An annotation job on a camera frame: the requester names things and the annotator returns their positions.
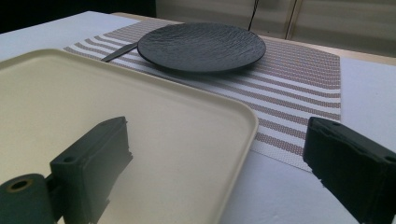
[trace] screw hole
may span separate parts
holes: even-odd
[[[385,157],[385,160],[390,161],[390,162],[396,162],[396,158],[389,157],[389,156]]]
[[[71,162],[71,161],[74,161],[74,157],[66,157],[66,158],[64,158],[64,162]]]
[[[7,191],[11,193],[15,193],[24,189],[27,189],[30,185],[32,185],[33,179],[22,179],[17,182],[9,185],[7,187]]]

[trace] white wall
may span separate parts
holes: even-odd
[[[285,38],[295,0],[261,0],[258,35]],[[157,16],[248,28],[254,0],[157,0]],[[303,0],[291,40],[396,57],[396,0]]]

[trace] table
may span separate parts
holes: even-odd
[[[125,16],[85,12],[2,34],[0,60],[35,49],[63,49],[144,19],[120,15]],[[327,50],[341,56],[342,123],[396,149],[393,138],[396,100],[392,98],[396,95],[396,66],[391,65],[396,64],[396,59]],[[357,223],[315,176],[252,151],[247,155],[222,222]]]

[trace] placemat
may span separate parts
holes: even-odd
[[[157,19],[141,21],[64,50],[100,60],[169,23]],[[258,62],[224,75],[181,76],[145,61],[136,49],[111,63],[250,106],[260,122],[251,150],[311,171],[302,158],[306,125],[313,116],[340,120],[340,59],[320,50],[262,39],[267,51]]]

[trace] round plate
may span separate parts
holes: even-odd
[[[137,44],[147,61],[193,73],[234,70],[258,61],[265,49],[250,31],[211,22],[165,26],[144,35]]]

